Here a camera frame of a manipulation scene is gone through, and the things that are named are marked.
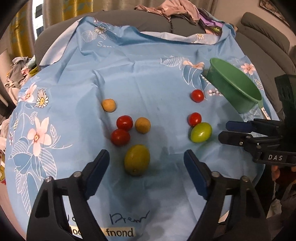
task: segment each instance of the gray sofa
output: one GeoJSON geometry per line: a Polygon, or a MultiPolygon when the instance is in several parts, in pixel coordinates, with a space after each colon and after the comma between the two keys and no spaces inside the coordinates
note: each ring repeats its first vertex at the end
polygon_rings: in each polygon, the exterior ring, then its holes
{"type": "MultiPolygon", "coordinates": [[[[37,64],[54,40],[82,16],[92,16],[113,25],[131,25],[139,31],[170,32],[182,36],[205,33],[199,25],[195,26],[185,19],[166,18],[138,10],[112,10],[92,12],[74,17],[48,27],[41,33],[35,43],[37,64]]],[[[295,65],[288,56],[290,42],[286,36],[266,21],[252,13],[245,13],[238,26],[236,41],[242,51],[255,65],[265,92],[280,119],[283,119],[282,104],[279,100],[274,78],[283,74],[296,74],[295,65]]]]}

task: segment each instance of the red tomato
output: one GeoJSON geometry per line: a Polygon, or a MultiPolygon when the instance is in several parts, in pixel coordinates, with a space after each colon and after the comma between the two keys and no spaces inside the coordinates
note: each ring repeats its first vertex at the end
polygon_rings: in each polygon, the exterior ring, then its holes
{"type": "Polygon", "coordinates": [[[117,119],[116,125],[118,129],[129,131],[133,127],[133,119],[128,115],[123,115],[117,119]]]}
{"type": "Polygon", "coordinates": [[[197,124],[201,123],[201,121],[202,121],[202,116],[197,112],[192,113],[188,117],[188,124],[192,127],[195,127],[197,124]]]}
{"type": "Polygon", "coordinates": [[[191,93],[191,99],[197,103],[200,103],[204,100],[205,96],[201,90],[194,90],[191,93]]]}
{"type": "Polygon", "coordinates": [[[131,139],[130,134],[122,129],[116,129],[111,134],[111,142],[116,146],[124,146],[131,139]]]}

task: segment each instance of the curtain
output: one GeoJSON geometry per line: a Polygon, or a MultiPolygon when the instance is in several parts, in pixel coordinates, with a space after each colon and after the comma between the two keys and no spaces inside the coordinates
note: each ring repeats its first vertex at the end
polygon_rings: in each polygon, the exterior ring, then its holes
{"type": "MultiPolygon", "coordinates": [[[[204,8],[213,14],[217,0],[190,0],[197,7],[204,8]]],[[[44,0],[44,29],[61,21],[78,15],[101,10],[134,9],[138,4],[157,7],[164,0],[44,0]]]]}
{"type": "Polygon", "coordinates": [[[32,22],[32,0],[16,14],[9,26],[12,57],[34,55],[34,30],[32,22]]]}

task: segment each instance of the finger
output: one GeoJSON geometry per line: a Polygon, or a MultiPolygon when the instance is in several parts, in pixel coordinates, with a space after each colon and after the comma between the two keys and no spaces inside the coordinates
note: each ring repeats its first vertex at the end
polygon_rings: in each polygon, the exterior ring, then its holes
{"type": "Polygon", "coordinates": [[[281,173],[281,172],[280,172],[279,169],[277,169],[275,172],[272,172],[272,173],[271,173],[272,180],[275,181],[276,179],[278,179],[280,173],[281,173]]]}
{"type": "Polygon", "coordinates": [[[275,172],[278,168],[279,168],[279,166],[271,166],[271,171],[275,172]]]}

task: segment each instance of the green tomato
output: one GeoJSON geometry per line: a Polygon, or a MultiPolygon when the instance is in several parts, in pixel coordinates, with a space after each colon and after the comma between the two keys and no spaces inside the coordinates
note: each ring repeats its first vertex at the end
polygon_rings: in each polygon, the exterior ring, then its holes
{"type": "Polygon", "coordinates": [[[212,135],[212,127],[207,122],[197,124],[191,131],[190,139],[194,143],[204,142],[212,135]]]}

